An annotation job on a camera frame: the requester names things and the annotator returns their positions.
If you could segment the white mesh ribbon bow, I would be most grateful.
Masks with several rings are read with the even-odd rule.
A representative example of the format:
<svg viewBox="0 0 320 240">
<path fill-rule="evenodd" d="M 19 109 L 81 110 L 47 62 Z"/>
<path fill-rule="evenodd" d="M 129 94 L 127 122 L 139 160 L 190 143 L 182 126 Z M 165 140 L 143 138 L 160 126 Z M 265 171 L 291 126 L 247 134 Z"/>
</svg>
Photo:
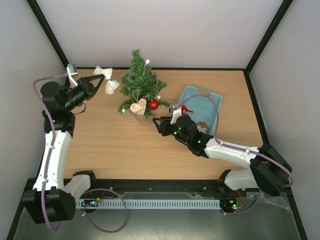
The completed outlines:
<svg viewBox="0 0 320 240">
<path fill-rule="evenodd" d="M 120 86 L 120 84 L 116 80 L 112 80 L 112 73 L 112 68 L 101 68 L 98 65 L 93 71 L 94 75 L 104 75 L 104 79 L 106 80 L 105 94 L 107 95 L 113 95 L 115 90 Z"/>
</svg>

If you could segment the red glitter ball ornament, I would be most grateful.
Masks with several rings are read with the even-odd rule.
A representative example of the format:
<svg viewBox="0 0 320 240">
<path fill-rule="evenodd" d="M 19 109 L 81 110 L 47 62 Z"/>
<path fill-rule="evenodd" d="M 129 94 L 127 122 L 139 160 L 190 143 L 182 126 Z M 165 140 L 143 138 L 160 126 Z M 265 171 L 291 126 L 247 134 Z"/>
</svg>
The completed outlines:
<svg viewBox="0 0 320 240">
<path fill-rule="evenodd" d="M 151 99 L 148 101 L 148 108 L 150 110 L 156 110 L 159 107 L 159 101 L 157 99 Z"/>
</svg>

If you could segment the wooden heart ornament red bow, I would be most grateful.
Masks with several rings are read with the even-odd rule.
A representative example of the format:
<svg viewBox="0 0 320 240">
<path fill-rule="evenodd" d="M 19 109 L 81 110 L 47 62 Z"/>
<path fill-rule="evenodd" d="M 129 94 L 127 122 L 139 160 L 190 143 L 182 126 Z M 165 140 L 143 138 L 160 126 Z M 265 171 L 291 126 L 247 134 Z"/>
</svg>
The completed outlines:
<svg viewBox="0 0 320 240">
<path fill-rule="evenodd" d="M 139 98 L 139 92 L 137 90 L 132 92 L 132 97 L 135 102 L 130 105 L 130 111 L 136 115 L 144 115 L 147 106 L 147 100 L 145 98 Z"/>
</svg>

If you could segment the small green christmas tree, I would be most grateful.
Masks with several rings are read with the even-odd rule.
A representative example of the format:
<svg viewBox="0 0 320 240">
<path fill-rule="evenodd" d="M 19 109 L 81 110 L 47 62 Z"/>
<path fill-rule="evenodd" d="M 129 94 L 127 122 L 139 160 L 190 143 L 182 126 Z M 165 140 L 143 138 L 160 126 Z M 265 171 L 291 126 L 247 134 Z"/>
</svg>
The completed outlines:
<svg viewBox="0 0 320 240">
<path fill-rule="evenodd" d="M 123 114 L 127 110 L 131 111 L 131 104 L 136 102 L 132 93 L 137 90 L 139 92 L 138 98 L 146 99 L 144 116 L 146 118 L 152 117 L 154 116 L 153 111 L 155 110 L 151 110 L 148 107 L 148 101 L 151 99 L 158 100 L 159 107 L 169 108 L 170 106 L 169 102 L 159 98 L 159 93 L 167 87 L 167 83 L 159 80 L 157 74 L 153 71 L 152 67 L 150 67 L 150 60 L 144 59 L 139 49 L 133 50 L 131 55 L 132 59 L 129 72 L 121 78 L 120 93 L 125 97 L 125 100 L 119 105 L 118 112 Z"/>
</svg>

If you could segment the gingerbread man ornament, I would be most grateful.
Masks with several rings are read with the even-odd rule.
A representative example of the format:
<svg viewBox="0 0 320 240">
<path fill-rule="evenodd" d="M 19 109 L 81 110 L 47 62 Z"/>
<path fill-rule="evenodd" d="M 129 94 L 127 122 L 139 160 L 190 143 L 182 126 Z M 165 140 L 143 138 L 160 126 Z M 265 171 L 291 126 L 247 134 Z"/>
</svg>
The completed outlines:
<svg viewBox="0 0 320 240">
<path fill-rule="evenodd" d="M 199 121 L 198 123 L 196 123 L 196 127 L 197 127 L 199 132 L 205 133 L 205 134 L 207 133 L 207 130 L 209 128 L 208 124 L 207 124 L 208 120 L 209 120 L 209 118 L 206 117 L 204 120 Z"/>
</svg>

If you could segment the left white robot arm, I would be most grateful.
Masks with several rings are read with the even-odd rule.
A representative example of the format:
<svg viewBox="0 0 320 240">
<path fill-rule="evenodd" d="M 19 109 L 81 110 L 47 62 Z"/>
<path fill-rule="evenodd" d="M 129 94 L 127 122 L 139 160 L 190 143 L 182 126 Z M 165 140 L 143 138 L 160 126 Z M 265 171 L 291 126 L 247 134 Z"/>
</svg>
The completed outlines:
<svg viewBox="0 0 320 240">
<path fill-rule="evenodd" d="M 76 202 L 96 181 L 93 171 L 84 170 L 76 172 L 65 184 L 64 171 L 76 122 L 72 111 L 96 95 L 105 77 L 81 77 L 72 88 L 54 79 L 44 78 L 45 83 L 35 90 L 43 107 L 45 148 L 37 179 L 21 199 L 36 224 L 71 220 Z"/>
</svg>

